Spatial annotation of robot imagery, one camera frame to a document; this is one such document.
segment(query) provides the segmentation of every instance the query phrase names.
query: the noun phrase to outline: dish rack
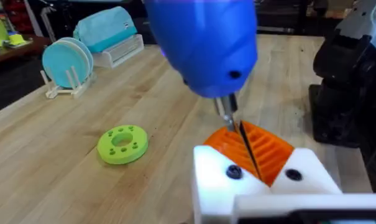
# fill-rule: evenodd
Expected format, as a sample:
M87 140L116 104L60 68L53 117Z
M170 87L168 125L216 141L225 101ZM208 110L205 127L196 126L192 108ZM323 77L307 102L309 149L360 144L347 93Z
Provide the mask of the dish rack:
M87 77L85 78L84 82L81 83L78 79L76 70L74 66L70 68L71 72L69 70L65 71L65 75L68 77L71 89L63 88L55 83L55 80L53 80L52 84L49 82L47 75L45 74L45 71L41 70L41 76L44 80L45 85L47 86L47 92L45 93L45 96L48 99L54 99L58 94L70 94L74 98L77 98L81 96L81 94L84 93L84 91L95 81L96 75L94 72L91 72Z
M144 49L142 35L136 34L122 42L105 49L101 53L94 53L94 65L114 68Z

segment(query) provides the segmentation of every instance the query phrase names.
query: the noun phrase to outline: wooden table surface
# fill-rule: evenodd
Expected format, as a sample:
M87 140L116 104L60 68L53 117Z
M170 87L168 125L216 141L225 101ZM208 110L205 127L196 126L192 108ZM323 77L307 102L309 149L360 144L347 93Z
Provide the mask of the wooden table surface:
M314 142L308 87L320 37L258 36L259 60L238 97L241 118L311 148L346 192L370 190L358 149ZM45 88L0 111L0 223L170 223L192 213L192 148L222 126L211 100L193 94L156 46L73 100ZM98 159L102 133L144 128L149 148L126 166Z

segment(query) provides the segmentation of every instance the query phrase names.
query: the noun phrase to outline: orange ribbed part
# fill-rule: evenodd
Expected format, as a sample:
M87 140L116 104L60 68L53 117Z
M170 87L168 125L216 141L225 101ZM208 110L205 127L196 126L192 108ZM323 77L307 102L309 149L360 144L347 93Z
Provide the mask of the orange ribbed part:
M246 121L242 121L242 125L258 170L251 161L242 136L235 132L221 128L213 133L204 144L213 147L256 178L259 178L259 172L261 180L271 186L294 148L286 141L258 126Z

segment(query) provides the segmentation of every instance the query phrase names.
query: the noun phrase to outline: blue power drill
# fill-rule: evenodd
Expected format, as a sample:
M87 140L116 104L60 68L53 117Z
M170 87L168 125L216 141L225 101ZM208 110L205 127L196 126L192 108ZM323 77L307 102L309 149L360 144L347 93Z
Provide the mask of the blue power drill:
M145 6L168 61L193 92L214 98L234 130L234 93L257 61L253 0L147 0Z

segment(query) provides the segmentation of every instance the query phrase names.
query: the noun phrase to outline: drill chuck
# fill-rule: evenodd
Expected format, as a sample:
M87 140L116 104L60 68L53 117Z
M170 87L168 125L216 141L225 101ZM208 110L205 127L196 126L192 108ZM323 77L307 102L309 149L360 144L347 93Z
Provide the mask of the drill chuck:
M214 98L215 108L226 123L229 131L235 131L233 114L237 111L235 94Z

